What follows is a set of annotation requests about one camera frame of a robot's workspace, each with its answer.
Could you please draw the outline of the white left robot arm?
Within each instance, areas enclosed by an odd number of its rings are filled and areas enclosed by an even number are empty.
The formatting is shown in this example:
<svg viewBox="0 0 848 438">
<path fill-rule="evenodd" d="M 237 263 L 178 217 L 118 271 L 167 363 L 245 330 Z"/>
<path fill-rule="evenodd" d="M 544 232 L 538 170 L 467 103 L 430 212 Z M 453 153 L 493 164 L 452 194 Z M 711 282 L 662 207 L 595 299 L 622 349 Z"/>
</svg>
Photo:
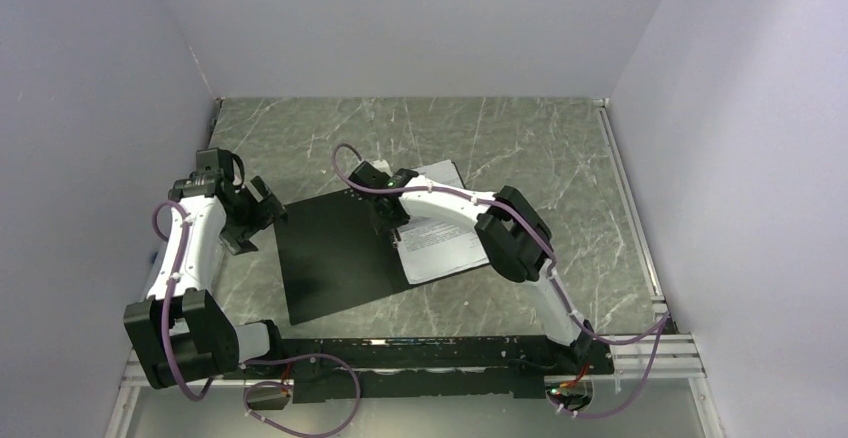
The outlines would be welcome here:
<svg viewBox="0 0 848 438">
<path fill-rule="evenodd" d="M 196 168 L 174 182 L 161 203 L 170 211 L 168 233 L 154 231 L 166 249 L 144 299 L 128 305 L 123 324 L 148 383 L 177 386 L 192 401 L 213 380 L 248 365 L 264 378 L 287 364 L 278 327 L 270 320 L 234 325 L 211 288 L 222 250 L 254 252 L 252 237 L 286 211 L 243 160 L 221 148 L 200 150 Z"/>
</svg>

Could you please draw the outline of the beige folder with black inside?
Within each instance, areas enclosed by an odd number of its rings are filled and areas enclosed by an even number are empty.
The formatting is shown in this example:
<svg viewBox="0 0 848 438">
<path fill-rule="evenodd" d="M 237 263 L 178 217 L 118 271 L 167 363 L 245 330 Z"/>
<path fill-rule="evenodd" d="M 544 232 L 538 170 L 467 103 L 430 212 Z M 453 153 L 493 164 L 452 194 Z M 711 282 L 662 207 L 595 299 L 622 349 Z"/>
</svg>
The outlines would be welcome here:
<svg viewBox="0 0 848 438">
<path fill-rule="evenodd" d="M 352 190 L 291 203 L 273 228 L 292 325 L 429 283 L 408 283 L 399 229 L 376 232 L 369 206 Z"/>
</svg>

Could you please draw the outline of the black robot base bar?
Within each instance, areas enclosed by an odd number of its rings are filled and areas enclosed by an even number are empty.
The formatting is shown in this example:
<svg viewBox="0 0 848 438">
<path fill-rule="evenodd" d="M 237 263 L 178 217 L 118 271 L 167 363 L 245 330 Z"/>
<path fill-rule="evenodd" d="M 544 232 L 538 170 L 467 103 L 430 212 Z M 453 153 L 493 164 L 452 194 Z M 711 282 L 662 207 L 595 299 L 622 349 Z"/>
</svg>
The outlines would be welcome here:
<svg viewBox="0 0 848 438">
<path fill-rule="evenodd" d="M 510 395 L 535 399 L 563 377 L 611 375 L 608 346 L 586 339 L 577 350 L 543 335 L 284 339 L 263 364 L 230 380 L 288 379 L 297 404 L 334 399 Z"/>
</svg>

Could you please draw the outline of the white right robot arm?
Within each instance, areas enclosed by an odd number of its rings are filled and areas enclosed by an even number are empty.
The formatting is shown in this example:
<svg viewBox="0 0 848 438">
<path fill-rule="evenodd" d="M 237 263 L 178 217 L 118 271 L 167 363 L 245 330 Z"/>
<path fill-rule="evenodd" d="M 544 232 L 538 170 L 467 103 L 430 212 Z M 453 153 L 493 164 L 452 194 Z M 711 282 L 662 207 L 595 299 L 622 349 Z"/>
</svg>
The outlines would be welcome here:
<svg viewBox="0 0 848 438">
<path fill-rule="evenodd" d="M 557 273 L 551 231 L 519 190 L 505 186 L 498 192 L 471 191 L 414 170 L 389 175 L 367 161 L 340 178 L 371 202 L 387 224 L 428 218 L 473 231 L 490 266 L 527 289 L 543 332 L 553 343 L 555 367 L 574 373 L 588 362 L 592 337 Z"/>
</svg>

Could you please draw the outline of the printed white paper sheet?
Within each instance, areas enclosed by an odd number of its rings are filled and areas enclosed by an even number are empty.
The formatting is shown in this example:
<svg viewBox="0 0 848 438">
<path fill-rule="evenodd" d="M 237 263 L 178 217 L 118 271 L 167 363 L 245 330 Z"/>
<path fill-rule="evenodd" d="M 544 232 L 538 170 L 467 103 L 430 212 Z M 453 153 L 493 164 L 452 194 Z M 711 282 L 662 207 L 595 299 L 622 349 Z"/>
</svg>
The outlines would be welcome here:
<svg viewBox="0 0 848 438">
<path fill-rule="evenodd" d="M 423 284 L 489 263 L 475 230 L 492 192 L 467 191 L 458 168 L 443 160 L 416 169 L 399 202 L 410 217 L 396 244 L 406 279 Z"/>
</svg>

